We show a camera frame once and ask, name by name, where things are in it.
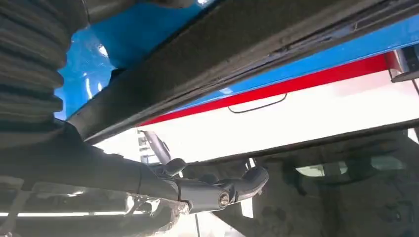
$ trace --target red stripe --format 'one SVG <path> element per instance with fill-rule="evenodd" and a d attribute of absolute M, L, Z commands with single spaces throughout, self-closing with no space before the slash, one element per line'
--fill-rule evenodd
<path fill-rule="evenodd" d="M 147 121 L 141 124 L 141 126 L 167 121 L 171 119 L 177 119 L 188 115 L 224 108 L 227 106 L 241 104 L 248 101 L 263 99 L 274 95 L 284 94 L 287 92 L 302 90 L 335 81 L 381 72 L 387 69 L 388 66 L 386 64 L 384 55 L 378 55 L 375 57 L 342 65 L 339 67 L 327 69 L 321 72 L 243 92 L 238 95 L 222 98 L 216 101 L 208 102 L 206 104 L 197 105 L 181 111 L 165 114 L 150 121 Z"/>

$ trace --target hose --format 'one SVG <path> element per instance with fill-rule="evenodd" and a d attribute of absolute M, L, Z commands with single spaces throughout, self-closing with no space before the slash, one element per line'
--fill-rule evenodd
<path fill-rule="evenodd" d="M 182 7 L 190 0 L 149 0 Z M 72 35 L 137 0 L 2 0 L 0 3 L 0 149 L 39 143 L 63 129 L 54 119 Z"/>

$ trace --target bolt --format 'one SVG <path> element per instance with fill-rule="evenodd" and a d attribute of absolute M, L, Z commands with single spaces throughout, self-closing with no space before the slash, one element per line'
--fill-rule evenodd
<path fill-rule="evenodd" d="M 220 205 L 220 207 L 223 207 L 223 208 L 226 207 L 229 202 L 230 202 L 230 196 L 228 195 L 228 193 L 222 192 L 220 194 L 220 198 L 218 201 L 218 204 Z"/>

